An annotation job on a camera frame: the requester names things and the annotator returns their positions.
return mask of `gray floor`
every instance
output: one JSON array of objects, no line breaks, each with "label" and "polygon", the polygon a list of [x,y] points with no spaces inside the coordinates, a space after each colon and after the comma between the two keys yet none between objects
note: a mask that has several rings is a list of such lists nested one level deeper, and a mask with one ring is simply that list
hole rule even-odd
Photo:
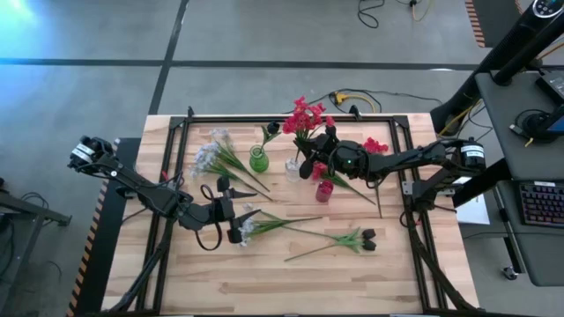
[{"label": "gray floor", "polygon": [[[0,58],[161,60],[180,3],[0,2]],[[402,4],[388,1],[375,12],[381,23],[377,30],[356,19],[356,5],[350,0],[191,0],[174,59],[473,64],[487,54],[473,39],[463,0],[436,0],[421,23],[412,22]],[[555,53],[549,63],[564,63],[563,54]],[[84,134],[108,140],[140,136],[159,73],[160,67],[0,66],[0,175],[14,195],[40,192],[54,210],[74,217],[69,227],[41,232],[26,278],[17,281],[21,287],[13,288],[4,313],[65,312],[100,186],[65,167],[69,152]],[[187,106],[200,114],[280,113],[291,109],[296,97],[317,98],[342,87],[447,100],[468,74],[172,68],[159,114],[185,113]],[[432,101],[379,100],[387,113],[435,107]],[[486,112],[476,121],[488,124]],[[463,136],[483,132],[468,126]],[[482,142],[488,162],[501,158],[493,132]],[[476,228],[462,230],[467,235]],[[538,288],[527,276],[508,282],[499,275],[508,264],[501,240],[472,239],[465,245],[484,308],[552,316],[564,311],[564,288]],[[61,266],[60,281],[46,261]]]}]

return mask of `glass vase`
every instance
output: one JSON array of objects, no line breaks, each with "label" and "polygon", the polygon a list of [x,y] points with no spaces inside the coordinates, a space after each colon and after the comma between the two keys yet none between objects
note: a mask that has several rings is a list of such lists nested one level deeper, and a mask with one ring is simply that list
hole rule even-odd
[{"label": "glass vase", "polygon": [[329,201],[331,194],[333,193],[333,183],[331,181],[322,181],[317,186],[317,192],[315,192],[315,199],[319,203],[326,203]]},{"label": "glass vase", "polygon": [[253,145],[253,147],[250,148],[250,168],[257,173],[262,173],[268,169],[268,164],[269,160],[264,152],[264,148],[260,145]]},{"label": "glass vase", "polygon": [[286,178],[291,182],[300,180],[300,165],[301,162],[296,158],[289,158],[286,160]]}]

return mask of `wooden tabletop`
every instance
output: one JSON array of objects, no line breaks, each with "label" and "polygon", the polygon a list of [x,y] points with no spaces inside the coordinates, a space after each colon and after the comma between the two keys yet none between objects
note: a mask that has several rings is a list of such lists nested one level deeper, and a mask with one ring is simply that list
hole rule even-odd
[{"label": "wooden tabletop", "polygon": [[[435,140],[429,114],[408,114],[415,146]],[[151,181],[159,179],[170,116],[147,118],[137,157],[137,171]],[[262,142],[260,123],[225,123],[234,140],[237,156],[249,166],[249,149]],[[212,137],[210,131],[218,124],[190,124],[184,171],[188,174],[194,155]],[[338,137],[363,143],[369,136],[391,144],[387,123],[338,122]],[[271,203],[260,195],[234,201],[237,215],[244,213],[242,205],[253,203],[277,217],[322,217],[293,225],[314,232],[349,233],[357,227],[374,228],[377,249],[354,254],[346,247],[333,247],[290,262],[284,259],[308,250],[327,246],[328,239],[286,229],[277,229],[250,241],[247,247],[224,243],[207,252],[196,243],[192,231],[174,226],[168,261],[167,280],[161,313],[177,314],[282,314],[282,313],[420,313],[421,305],[413,268],[412,250],[407,230],[399,224],[403,211],[399,180],[396,173],[380,186],[382,209],[343,188],[335,188],[328,203],[315,200],[316,181],[286,180],[284,162],[295,156],[293,135],[277,137],[265,146],[270,167],[256,177],[264,183],[275,200]],[[175,140],[171,170],[174,172],[177,144]],[[425,179],[438,170],[436,166],[419,169]],[[255,184],[249,177],[238,173]],[[215,188],[216,175],[187,178],[182,190],[190,193],[196,203],[207,203],[199,186]],[[375,201],[375,191],[364,181],[349,184]],[[248,190],[233,183],[239,191]],[[437,204],[452,208],[445,197]],[[127,216],[142,206],[129,202]],[[441,268],[453,285],[471,304],[478,300],[471,272],[458,229],[456,214],[444,210],[429,212],[434,241]],[[151,213],[145,212],[128,220],[121,228],[110,272],[103,308],[109,308],[127,291],[141,270]],[[213,226],[201,233],[204,244],[215,245],[217,233]],[[152,274],[147,305],[152,303],[152,289],[157,270]],[[435,303],[432,279],[427,270],[427,287]]]}]

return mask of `white paper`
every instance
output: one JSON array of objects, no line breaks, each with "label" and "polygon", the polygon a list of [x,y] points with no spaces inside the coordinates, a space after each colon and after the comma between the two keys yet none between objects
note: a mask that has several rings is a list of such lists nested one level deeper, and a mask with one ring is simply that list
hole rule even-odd
[{"label": "white paper", "polygon": [[[464,184],[469,181],[470,177],[461,177],[455,181],[455,184]],[[486,201],[484,195],[476,196],[467,203],[456,208],[456,218],[459,223],[489,225],[490,218],[487,215]]]}]

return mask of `clear glass cup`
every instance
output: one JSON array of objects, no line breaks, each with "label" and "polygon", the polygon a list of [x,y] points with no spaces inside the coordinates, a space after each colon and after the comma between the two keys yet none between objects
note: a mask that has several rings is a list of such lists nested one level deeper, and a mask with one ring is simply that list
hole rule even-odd
[{"label": "clear glass cup", "polygon": [[301,162],[296,158],[289,158],[286,160],[286,178],[291,182],[300,180],[300,165]]}]

